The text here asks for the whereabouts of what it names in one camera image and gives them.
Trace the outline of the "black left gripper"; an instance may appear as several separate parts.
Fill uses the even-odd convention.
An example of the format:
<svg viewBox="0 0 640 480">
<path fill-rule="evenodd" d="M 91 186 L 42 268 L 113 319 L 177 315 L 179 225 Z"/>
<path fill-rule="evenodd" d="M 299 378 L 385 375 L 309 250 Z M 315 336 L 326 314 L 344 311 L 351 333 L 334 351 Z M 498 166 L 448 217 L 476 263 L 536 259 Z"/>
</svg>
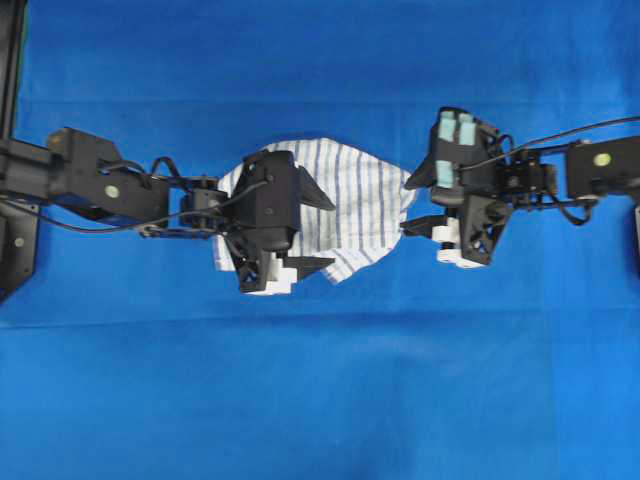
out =
<svg viewBox="0 0 640 480">
<path fill-rule="evenodd" d="M 329 196 L 320 188 L 311 174 L 303 167 L 298 167 L 300 203 L 315 209 L 334 211 L 336 206 Z M 247 238 L 246 234 L 234 225 L 230 206 L 247 195 L 255 188 L 264 185 L 262 181 L 255 186 L 247 188 L 243 193 L 233 197 L 224 206 L 223 213 L 229 221 L 225 237 L 225 244 L 229 248 L 231 259 L 239 281 L 240 291 L 249 294 L 264 292 L 267 289 L 268 273 L 277 255 L 285 256 L 286 251 L 266 251 L 258 246 L 255 241 Z M 283 267 L 293 269 L 296 280 L 302 281 L 320 270 L 326 269 L 335 262 L 334 258 L 315 256 L 285 257 Z"/>
</svg>

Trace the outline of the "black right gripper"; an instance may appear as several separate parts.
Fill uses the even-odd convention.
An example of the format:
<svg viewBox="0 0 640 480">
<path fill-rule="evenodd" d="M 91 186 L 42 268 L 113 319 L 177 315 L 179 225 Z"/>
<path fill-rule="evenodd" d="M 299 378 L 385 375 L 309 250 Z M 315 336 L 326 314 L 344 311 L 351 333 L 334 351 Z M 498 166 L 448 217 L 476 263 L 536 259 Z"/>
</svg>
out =
<svg viewBox="0 0 640 480">
<path fill-rule="evenodd" d="M 458 268 L 481 268 L 489 265 L 499 238 L 513 212 L 512 194 L 508 192 L 504 172 L 509 169 L 508 156 L 503 146 L 511 143 L 508 135 L 500 132 L 498 154 L 489 160 L 464 167 L 494 164 L 495 187 L 491 193 L 467 194 L 458 207 L 444 208 L 442 215 L 428 215 L 400 223 L 407 237 L 422 236 L 439 244 L 437 260 Z M 404 188 L 416 190 L 431 188 L 436 183 L 436 164 L 428 153 L 419 167 L 405 181 Z"/>
</svg>

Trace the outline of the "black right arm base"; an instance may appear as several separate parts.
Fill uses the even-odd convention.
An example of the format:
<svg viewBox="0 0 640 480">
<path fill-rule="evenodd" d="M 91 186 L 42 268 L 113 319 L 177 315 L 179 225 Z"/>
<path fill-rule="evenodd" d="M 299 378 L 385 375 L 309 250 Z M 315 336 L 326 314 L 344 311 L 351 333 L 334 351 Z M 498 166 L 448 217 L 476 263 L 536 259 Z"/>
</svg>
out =
<svg viewBox="0 0 640 480">
<path fill-rule="evenodd" d="M 639 275 L 640 269 L 640 206 L 636 206 L 633 210 L 633 225 L 634 225 L 634 246 L 635 246 L 635 258 L 637 271 Z"/>
</svg>

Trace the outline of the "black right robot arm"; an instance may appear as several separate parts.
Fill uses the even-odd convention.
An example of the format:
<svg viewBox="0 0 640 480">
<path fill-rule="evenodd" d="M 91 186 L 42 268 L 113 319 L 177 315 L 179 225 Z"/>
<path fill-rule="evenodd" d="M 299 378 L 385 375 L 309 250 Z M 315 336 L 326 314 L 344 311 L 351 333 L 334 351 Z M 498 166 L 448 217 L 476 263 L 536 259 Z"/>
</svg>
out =
<svg viewBox="0 0 640 480">
<path fill-rule="evenodd" d="M 582 226 L 607 195 L 639 198 L 636 136 L 565 144 L 547 137 L 504 150 L 511 139 L 464 110 L 441 110 L 405 187 L 429 190 L 444 212 L 406 221 L 402 232 L 438 243 L 442 263 L 484 267 L 518 210 L 557 209 Z"/>
</svg>

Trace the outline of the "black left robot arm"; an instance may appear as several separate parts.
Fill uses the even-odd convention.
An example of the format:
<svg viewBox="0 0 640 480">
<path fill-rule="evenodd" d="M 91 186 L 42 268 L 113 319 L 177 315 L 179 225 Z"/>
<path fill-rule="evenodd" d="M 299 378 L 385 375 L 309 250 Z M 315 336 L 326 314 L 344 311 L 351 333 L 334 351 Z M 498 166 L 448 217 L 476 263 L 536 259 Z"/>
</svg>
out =
<svg viewBox="0 0 640 480">
<path fill-rule="evenodd" d="M 240 165 L 229 191 L 213 177 L 184 177 L 168 157 L 169 173 L 145 171 L 97 136 L 63 128 L 47 147 L 1 142 L 1 196 L 58 205 L 99 223 L 97 233 L 134 230 L 143 238 L 220 237 L 244 294 L 290 293 L 294 283 L 333 259 L 294 256 L 302 206 L 335 206 L 288 150 L 260 150 Z"/>
</svg>

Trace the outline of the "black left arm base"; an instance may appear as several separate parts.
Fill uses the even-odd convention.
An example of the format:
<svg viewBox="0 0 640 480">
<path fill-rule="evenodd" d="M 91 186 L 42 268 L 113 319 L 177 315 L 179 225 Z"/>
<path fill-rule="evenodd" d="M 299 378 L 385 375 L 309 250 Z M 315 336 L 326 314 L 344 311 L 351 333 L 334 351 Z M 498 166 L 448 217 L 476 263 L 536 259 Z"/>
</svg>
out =
<svg viewBox="0 0 640 480">
<path fill-rule="evenodd" d="M 33 149 L 13 137 L 21 80 L 28 3 L 1 3 L 1 179 L 11 163 Z M 1 300 L 6 301 L 34 275 L 39 207 L 1 191 Z"/>
</svg>

